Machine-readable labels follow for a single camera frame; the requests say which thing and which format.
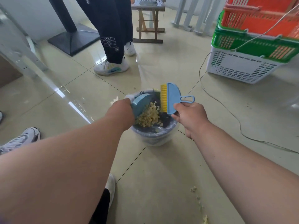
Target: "green plastic basket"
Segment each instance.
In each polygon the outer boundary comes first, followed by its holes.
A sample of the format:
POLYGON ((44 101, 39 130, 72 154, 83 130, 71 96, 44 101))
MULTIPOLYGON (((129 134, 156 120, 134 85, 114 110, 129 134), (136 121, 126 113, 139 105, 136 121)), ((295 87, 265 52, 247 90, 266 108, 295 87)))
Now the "green plastic basket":
MULTIPOLYGON (((219 15, 219 26, 215 29, 213 35, 212 45, 214 47, 225 50, 235 49, 255 37, 246 33, 220 29, 223 13, 219 15)), ((299 53, 299 42, 292 39, 263 36, 238 48, 237 51, 281 63, 288 63, 299 53)))

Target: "orange plastic basket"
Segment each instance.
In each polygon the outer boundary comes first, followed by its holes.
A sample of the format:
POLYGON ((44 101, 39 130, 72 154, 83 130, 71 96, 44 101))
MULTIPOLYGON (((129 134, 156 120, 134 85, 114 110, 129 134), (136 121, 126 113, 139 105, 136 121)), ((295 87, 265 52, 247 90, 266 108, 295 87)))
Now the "orange plastic basket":
MULTIPOLYGON (((235 32, 263 34, 277 23, 283 16, 282 12, 258 11, 224 7, 221 29, 232 29, 235 32)), ((282 19, 266 35, 299 39, 299 16, 289 14, 282 19)))
POLYGON ((229 6, 260 7, 264 11, 288 12, 298 0, 227 0, 229 6))

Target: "tile floor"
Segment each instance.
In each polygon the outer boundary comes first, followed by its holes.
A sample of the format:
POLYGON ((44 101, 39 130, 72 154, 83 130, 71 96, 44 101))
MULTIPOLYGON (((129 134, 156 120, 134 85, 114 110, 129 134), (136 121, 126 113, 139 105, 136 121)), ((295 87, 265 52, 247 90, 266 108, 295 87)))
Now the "tile floor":
MULTIPOLYGON (((21 77, 0 89, 0 110, 5 113, 0 143, 29 126, 38 127, 44 138, 81 127, 101 118, 117 96, 174 82, 182 94, 192 94, 204 105, 214 124, 299 174, 297 154, 244 137, 239 122, 229 113, 241 121, 247 137, 299 151, 298 58, 255 85, 204 74, 204 69, 199 82, 199 68, 210 51, 211 38, 174 28, 170 21, 175 14, 171 9, 160 14, 159 26, 166 30, 159 35, 163 44, 135 44, 137 56, 127 58, 130 69, 110 77, 93 73, 93 67, 105 59, 100 42, 72 58, 41 42, 38 55, 50 70, 40 72, 32 66, 40 77, 21 77), (209 97, 203 86, 229 111, 209 97)), ((133 25, 138 26, 134 11, 133 25)), ((162 147, 146 146, 126 131, 111 172, 118 182, 108 223, 201 223, 204 214, 212 224, 244 223, 182 126, 162 147), (202 198, 202 211, 196 194, 190 192, 193 186, 202 198)))

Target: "brush handle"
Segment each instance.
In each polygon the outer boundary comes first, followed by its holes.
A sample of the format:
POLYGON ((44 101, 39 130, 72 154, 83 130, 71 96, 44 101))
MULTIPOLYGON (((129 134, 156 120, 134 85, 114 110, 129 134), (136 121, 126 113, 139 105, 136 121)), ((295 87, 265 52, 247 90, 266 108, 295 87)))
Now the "brush handle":
POLYGON ((186 103, 190 103, 190 104, 192 104, 192 103, 194 103, 194 101, 195 101, 195 97, 194 97, 194 96, 181 96, 181 102, 186 102, 186 103), (192 98, 193 98, 193 101, 185 101, 185 100, 182 100, 182 98, 187 98, 187 97, 192 97, 192 98))

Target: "hand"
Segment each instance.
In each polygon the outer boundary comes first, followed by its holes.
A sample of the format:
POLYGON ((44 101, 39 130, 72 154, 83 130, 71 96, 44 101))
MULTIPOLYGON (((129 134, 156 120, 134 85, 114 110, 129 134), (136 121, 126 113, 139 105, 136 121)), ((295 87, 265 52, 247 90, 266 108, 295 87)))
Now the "hand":
POLYGON ((117 118, 124 131, 129 129, 135 122, 131 101, 128 98, 114 102, 105 116, 117 118))
POLYGON ((199 103, 182 102, 173 106, 178 112, 171 116, 185 127, 188 138, 192 138, 192 134, 200 127, 210 123, 204 106, 199 103))

